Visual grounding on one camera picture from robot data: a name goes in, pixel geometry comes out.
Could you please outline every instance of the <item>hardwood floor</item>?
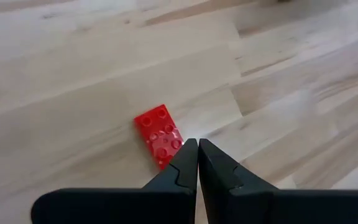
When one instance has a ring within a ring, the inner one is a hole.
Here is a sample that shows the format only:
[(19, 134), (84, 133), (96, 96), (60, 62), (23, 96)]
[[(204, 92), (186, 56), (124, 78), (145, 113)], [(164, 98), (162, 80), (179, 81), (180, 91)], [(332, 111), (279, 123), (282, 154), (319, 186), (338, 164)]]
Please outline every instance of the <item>hardwood floor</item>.
[(358, 189), (358, 0), (267, 2), (0, 0), (0, 223), (143, 186), (132, 118), (162, 103), (277, 187)]

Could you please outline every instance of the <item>wooden floor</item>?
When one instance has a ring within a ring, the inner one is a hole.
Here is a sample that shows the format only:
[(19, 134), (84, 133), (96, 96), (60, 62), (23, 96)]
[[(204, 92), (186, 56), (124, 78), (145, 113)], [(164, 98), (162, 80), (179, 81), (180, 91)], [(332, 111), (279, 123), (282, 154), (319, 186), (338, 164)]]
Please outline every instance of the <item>wooden floor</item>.
[(358, 0), (0, 0), (0, 223), (143, 186), (132, 119), (162, 103), (280, 188), (358, 189)]

